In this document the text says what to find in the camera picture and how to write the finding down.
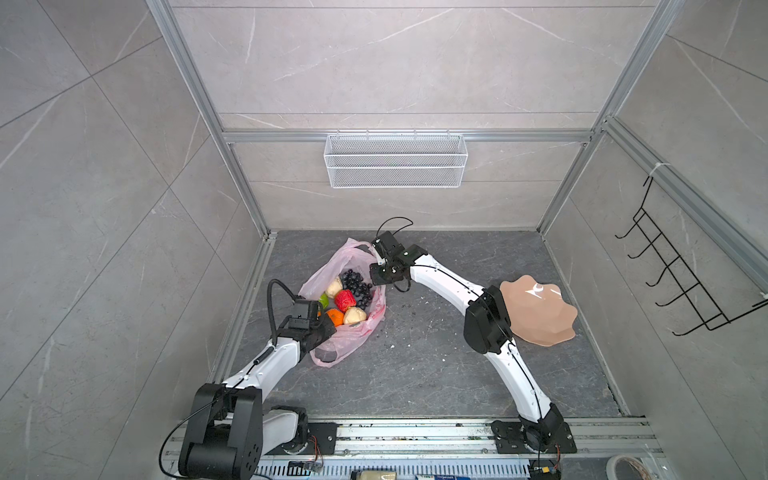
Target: plastic bag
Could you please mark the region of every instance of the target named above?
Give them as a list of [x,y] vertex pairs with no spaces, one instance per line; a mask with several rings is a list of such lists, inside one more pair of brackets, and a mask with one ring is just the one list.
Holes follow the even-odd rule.
[[[362,274],[362,280],[366,283],[371,282],[369,268],[371,263],[376,262],[376,258],[365,250],[357,247],[367,247],[368,251],[373,252],[373,247],[368,242],[359,242],[348,238],[346,243],[333,254],[331,260],[317,270],[301,286],[299,295],[309,300],[317,300],[326,291],[328,285],[333,282],[341,272],[350,268]],[[353,325],[341,325],[336,327],[336,333],[331,338],[315,348],[310,355],[312,361],[319,366],[334,366],[344,360],[350,353],[357,350],[366,342],[371,332],[376,329],[384,319],[384,310],[386,310],[386,298],[384,297],[384,286],[375,286],[373,289],[373,300],[368,308],[368,318],[360,323]]]

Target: wall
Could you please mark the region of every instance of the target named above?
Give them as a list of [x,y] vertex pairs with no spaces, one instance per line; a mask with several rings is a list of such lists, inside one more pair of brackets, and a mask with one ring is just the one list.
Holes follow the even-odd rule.
[[[654,5],[171,3],[224,127],[274,130],[591,128]],[[370,228],[407,211],[421,228],[532,229],[578,151],[537,153],[550,147],[471,144],[465,183],[448,190],[332,190],[319,144],[237,153],[273,228]],[[349,218],[327,214],[343,207]]]
[[768,249],[768,3],[688,0],[619,118]]
[[536,228],[578,143],[476,142],[458,188],[331,188],[322,143],[237,144],[273,229],[371,229],[393,215],[416,228]]
[[[768,245],[764,190],[764,2],[689,1],[654,53],[619,118],[724,214]],[[768,310],[714,331],[675,336],[699,321],[632,225],[646,174],[610,138],[548,232],[559,267],[629,410],[647,415],[683,478],[766,478]],[[730,317],[760,290],[658,186],[646,210]],[[654,232],[654,227],[645,227]],[[669,262],[674,254],[659,240]],[[685,287],[695,284],[676,263]],[[715,313],[700,287],[691,296]]]
[[255,227],[144,2],[0,18],[0,478],[147,478]]

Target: gray marble floor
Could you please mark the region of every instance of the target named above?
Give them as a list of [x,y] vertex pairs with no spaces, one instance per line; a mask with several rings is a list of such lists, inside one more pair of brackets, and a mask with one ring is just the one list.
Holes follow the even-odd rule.
[[[279,278],[298,291],[347,237],[371,240],[374,233],[279,232],[263,285]],[[404,230],[397,237],[406,246],[417,243],[449,269],[481,285],[524,274],[539,283],[562,285],[536,232]],[[245,329],[236,369],[269,338],[264,290],[262,286]],[[274,297],[280,316],[288,301],[277,289]],[[386,299],[386,317],[363,346],[332,368],[318,367],[307,356],[283,377],[265,404],[304,406],[310,415],[517,415],[491,364],[466,345],[464,317],[455,307],[419,284],[407,293],[388,288]],[[574,329],[575,338],[549,348],[519,339],[528,368],[564,416],[619,415],[578,320]]]

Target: wire mesh basket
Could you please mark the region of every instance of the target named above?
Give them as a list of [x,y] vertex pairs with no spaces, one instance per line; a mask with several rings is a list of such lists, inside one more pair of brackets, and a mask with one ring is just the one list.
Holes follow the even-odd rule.
[[334,134],[323,155],[333,188],[458,187],[467,164],[460,134]]

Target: black wire rack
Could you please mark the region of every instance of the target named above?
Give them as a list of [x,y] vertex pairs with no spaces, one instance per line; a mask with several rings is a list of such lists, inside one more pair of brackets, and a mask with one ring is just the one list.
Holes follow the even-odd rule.
[[[717,330],[721,326],[728,325],[728,324],[734,322],[735,320],[740,319],[743,316],[749,315],[750,313],[763,308],[764,306],[768,306],[768,298],[766,298],[766,299],[764,299],[764,300],[762,300],[762,301],[752,305],[750,310],[747,310],[746,312],[742,313],[739,316],[735,316],[734,318],[729,318],[728,315],[726,315],[725,312],[723,312],[723,310],[720,308],[720,306],[717,304],[715,299],[710,294],[709,290],[707,290],[707,288],[701,283],[701,281],[699,280],[699,277],[688,266],[688,263],[685,261],[685,259],[677,251],[677,248],[675,248],[675,246],[672,244],[672,242],[670,242],[670,240],[667,238],[667,235],[665,235],[664,232],[661,231],[661,228],[659,228],[659,226],[656,224],[654,219],[645,210],[645,208],[644,208],[645,200],[648,198],[648,192],[650,191],[650,186],[651,186],[651,184],[653,182],[654,182],[654,179],[652,177],[648,177],[648,178],[645,179],[645,182],[643,183],[644,187],[645,187],[646,184],[648,185],[648,187],[645,190],[645,195],[643,196],[643,202],[640,204],[640,208],[637,209],[637,212],[635,213],[635,215],[632,216],[632,220],[633,220],[632,227],[630,227],[630,229],[624,235],[621,235],[621,236],[614,235],[614,236],[616,238],[618,238],[619,240],[623,239],[627,235],[629,235],[632,230],[637,228],[643,234],[645,239],[648,241],[648,245],[638,255],[635,255],[634,257],[631,256],[631,255],[627,255],[627,257],[630,257],[631,259],[636,259],[636,258],[639,258],[640,255],[642,255],[643,253],[647,252],[648,249],[653,249],[653,251],[658,255],[658,257],[661,260],[661,262],[664,264],[664,269],[661,271],[661,275],[659,275],[659,278],[656,280],[656,282],[654,282],[654,283],[646,282],[645,284],[648,285],[648,286],[656,286],[656,285],[658,285],[659,282],[661,281],[661,279],[664,277],[664,274],[668,271],[670,273],[670,275],[672,276],[672,278],[674,279],[674,281],[677,284],[677,286],[680,287],[680,291],[681,291],[681,293],[679,295],[675,296],[672,300],[670,300],[670,301],[668,301],[666,303],[658,303],[658,302],[656,302],[656,305],[657,306],[668,306],[668,305],[672,304],[673,302],[677,301],[678,299],[685,297],[685,299],[688,300],[688,303],[690,304],[690,306],[694,309],[694,312],[696,312],[696,315],[699,317],[700,323],[698,325],[696,325],[695,327],[693,327],[693,328],[691,328],[691,329],[689,329],[689,330],[687,330],[687,331],[685,331],[683,333],[677,333],[677,332],[672,332],[672,333],[674,335],[676,335],[676,336],[683,336],[683,335],[687,335],[687,334],[693,332],[696,329],[701,328],[702,326],[706,327],[709,331]],[[644,218],[648,219],[654,225],[656,230],[658,231],[658,234],[655,235],[653,238],[651,238],[648,235],[648,232],[646,232],[643,229],[643,226],[640,225],[640,221],[643,220]],[[669,262],[667,262],[664,259],[664,257],[661,256],[661,253],[656,248],[656,242],[660,238],[666,240],[667,244],[670,246],[672,251],[674,251],[674,258],[672,260],[670,260]],[[692,285],[690,285],[688,288],[683,287],[683,284],[682,284],[682,282],[680,282],[680,279],[678,279],[677,275],[675,275],[675,272],[672,271],[672,266],[675,263],[682,263],[685,266],[685,268],[688,270],[690,275],[693,277],[694,283]],[[706,293],[706,295],[709,297],[710,301],[714,305],[715,315],[711,316],[708,319],[704,319],[704,317],[701,315],[701,312],[696,307],[696,303],[688,296],[688,293],[691,290],[693,290],[694,288],[696,288],[697,286],[699,286]],[[710,325],[710,323],[713,322],[713,320],[719,319],[720,317],[723,318],[724,322],[717,323],[714,326]]]

